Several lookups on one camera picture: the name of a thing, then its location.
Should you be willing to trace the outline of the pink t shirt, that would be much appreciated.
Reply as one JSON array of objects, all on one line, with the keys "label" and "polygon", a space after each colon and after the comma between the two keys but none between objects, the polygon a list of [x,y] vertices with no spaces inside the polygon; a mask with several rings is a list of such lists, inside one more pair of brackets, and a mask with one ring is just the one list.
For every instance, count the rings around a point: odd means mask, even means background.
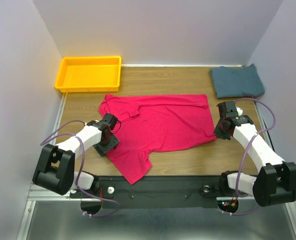
[{"label": "pink t shirt", "polygon": [[204,94],[107,94],[99,113],[112,114],[120,121],[116,126],[120,143],[107,157],[131,185],[152,167],[152,152],[186,150],[216,139]]}]

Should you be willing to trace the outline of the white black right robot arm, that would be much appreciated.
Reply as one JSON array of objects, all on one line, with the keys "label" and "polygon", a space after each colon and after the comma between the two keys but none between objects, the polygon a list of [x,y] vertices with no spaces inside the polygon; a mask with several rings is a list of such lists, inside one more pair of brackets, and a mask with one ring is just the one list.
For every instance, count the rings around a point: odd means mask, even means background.
[{"label": "white black right robot arm", "polygon": [[237,140],[244,148],[243,156],[250,156],[258,171],[257,176],[250,176],[242,173],[243,166],[240,165],[238,171],[222,173],[219,192],[253,196],[261,207],[296,201],[296,164],[286,162],[273,151],[261,137],[265,131],[257,130],[235,101],[224,101],[217,107],[219,121],[214,135],[222,140]]}]

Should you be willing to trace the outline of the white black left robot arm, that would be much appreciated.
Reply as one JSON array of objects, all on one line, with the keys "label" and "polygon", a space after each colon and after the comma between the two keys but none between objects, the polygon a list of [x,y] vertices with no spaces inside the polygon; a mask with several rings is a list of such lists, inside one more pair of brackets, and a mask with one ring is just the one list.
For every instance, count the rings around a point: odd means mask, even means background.
[{"label": "white black left robot arm", "polygon": [[89,173],[75,172],[75,160],[85,158],[85,151],[93,147],[101,157],[116,148],[119,140],[114,130],[120,121],[116,116],[106,113],[102,120],[82,123],[84,127],[78,133],[57,134],[62,128],[41,142],[43,147],[32,178],[35,185],[65,195],[69,190],[81,188],[88,197],[94,197],[99,191],[95,177]]}]

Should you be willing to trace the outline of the folded teal t shirt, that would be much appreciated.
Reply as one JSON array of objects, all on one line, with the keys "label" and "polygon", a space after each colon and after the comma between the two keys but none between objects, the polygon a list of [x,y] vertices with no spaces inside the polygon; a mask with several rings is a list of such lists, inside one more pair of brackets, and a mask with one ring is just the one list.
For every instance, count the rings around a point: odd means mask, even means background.
[{"label": "folded teal t shirt", "polygon": [[254,64],[241,68],[212,68],[210,76],[218,99],[257,97],[265,93]]}]

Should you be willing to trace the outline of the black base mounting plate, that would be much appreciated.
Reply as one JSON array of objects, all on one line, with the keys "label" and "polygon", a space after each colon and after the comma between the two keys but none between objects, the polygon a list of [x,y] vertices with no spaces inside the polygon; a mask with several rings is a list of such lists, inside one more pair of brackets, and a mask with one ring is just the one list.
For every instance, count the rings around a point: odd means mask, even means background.
[{"label": "black base mounting plate", "polygon": [[219,175],[147,176],[129,184],[121,176],[96,176],[85,192],[77,190],[72,199],[90,203],[87,194],[105,198],[105,209],[216,208],[217,198],[235,196]]}]

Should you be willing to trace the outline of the yellow plastic tray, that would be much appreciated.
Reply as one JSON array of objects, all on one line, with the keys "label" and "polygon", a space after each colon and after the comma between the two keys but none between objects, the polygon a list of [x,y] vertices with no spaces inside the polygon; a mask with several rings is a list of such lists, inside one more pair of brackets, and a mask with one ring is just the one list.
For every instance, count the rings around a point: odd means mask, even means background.
[{"label": "yellow plastic tray", "polygon": [[120,56],[64,57],[55,89],[62,93],[117,92],[121,61]]}]

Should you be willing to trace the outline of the aluminium frame rails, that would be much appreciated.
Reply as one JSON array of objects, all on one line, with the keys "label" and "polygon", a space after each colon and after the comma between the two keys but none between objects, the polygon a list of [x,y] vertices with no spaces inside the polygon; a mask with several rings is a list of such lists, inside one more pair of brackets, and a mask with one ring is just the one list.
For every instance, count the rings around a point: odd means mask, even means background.
[{"label": "aluminium frame rails", "polygon": [[[39,202],[79,202],[82,210],[98,206],[98,198],[89,198],[90,203],[85,204],[82,204],[82,199],[80,198],[71,198],[70,194],[76,191],[70,190],[65,195],[59,195],[35,184],[31,185],[18,239],[32,239],[33,220],[36,217],[37,204]],[[285,239],[285,234],[282,233],[282,230],[290,229],[291,238],[296,239],[296,201],[266,209],[257,205],[252,196],[240,196],[238,198],[219,197],[217,198],[217,203],[219,205],[216,208],[119,208],[119,211],[129,215],[132,209],[137,209],[142,213],[152,214],[157,212],[161,216],[167,216],[171,211],[175,211],[175,217],[182,220],[185,209],[192,209],[193,211],[208,209],[211,211],[211,218],[217,224],[220,222],[221,216],[227,216],[232,221],[230,227],[224,231],[225,236],[229,239],[244,239],[246,233],[250,231],[250,227],[254,227],[256,233],[264,231],[264,238],[272,240]]]}]

